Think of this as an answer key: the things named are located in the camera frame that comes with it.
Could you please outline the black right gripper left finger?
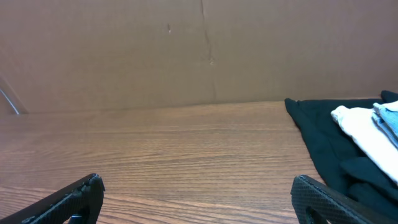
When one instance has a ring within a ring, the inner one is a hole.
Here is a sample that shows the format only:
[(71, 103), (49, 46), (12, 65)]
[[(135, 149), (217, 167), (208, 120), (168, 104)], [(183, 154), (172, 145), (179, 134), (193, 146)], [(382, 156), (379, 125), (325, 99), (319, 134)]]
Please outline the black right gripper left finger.
[(58, 224), (97, 222), (104, 200), (105, 187), (98, 174), (82, 179), (54, 192), (32, 205), (1, 219), (4, 224)]

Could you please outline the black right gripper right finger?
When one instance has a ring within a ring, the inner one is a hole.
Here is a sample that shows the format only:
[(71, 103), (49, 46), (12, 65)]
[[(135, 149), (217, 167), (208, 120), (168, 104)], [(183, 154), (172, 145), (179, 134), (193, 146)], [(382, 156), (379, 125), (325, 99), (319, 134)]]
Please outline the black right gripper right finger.
[(307, 175), (294, 178), (290, 194), (300, 224), (397, 224)]

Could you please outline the light blue denim shorts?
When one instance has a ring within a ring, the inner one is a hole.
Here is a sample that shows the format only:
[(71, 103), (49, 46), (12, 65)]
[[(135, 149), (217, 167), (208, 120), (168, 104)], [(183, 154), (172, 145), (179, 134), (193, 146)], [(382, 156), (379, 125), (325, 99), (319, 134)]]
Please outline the light blue denim shorts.
[(372, 119), (397, 147), (397, 101), (384, 104), (374, 103)]

